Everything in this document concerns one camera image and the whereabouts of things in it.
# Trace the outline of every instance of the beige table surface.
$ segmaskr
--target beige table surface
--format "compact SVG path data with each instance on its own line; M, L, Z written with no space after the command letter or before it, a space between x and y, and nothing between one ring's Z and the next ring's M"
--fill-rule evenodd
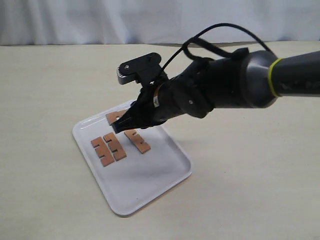
M320 42L268 45L278 57L320 50ZM120 63L150 52L166 61L176 49L0 47L1 240L320 239L316 98L168 121L165 127L194 161L191 177L129 218L113 214L72 128L137 96L139 85L118 84ZM189 62L179 55L168 75Z

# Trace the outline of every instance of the white curtain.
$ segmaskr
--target white curtain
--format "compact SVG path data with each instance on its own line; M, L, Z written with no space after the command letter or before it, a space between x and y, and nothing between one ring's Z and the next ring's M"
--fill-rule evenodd
M264 41L315 41L320 0L0 0L1 45L183 43L221 22ZM226 27L203 37L252 40Z

